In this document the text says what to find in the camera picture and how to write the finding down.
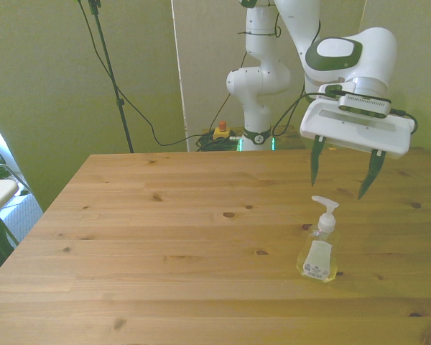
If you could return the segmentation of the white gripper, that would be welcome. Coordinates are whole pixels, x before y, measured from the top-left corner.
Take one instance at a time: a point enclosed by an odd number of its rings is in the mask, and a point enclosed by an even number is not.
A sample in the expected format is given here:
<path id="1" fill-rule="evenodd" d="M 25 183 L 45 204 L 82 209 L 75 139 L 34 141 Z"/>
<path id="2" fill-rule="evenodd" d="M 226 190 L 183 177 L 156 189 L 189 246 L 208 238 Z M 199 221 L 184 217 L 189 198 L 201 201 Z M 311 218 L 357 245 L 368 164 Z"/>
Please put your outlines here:
<path id="1" fill-rule="evenodd" d="M 388 115 L 384 119 L 354 114 L 338 108 L 336 101 L 318 99 L 308 107 L 300 125 L 303 137 L 314 139 L 310 156 L 311 185 L 315 184 L 325 142 L 371 152 L 369 169 L 358 191 L 362 199 L 381 171 L 385 153 L 398 159 L 409 151 L 414 121 Z"/>

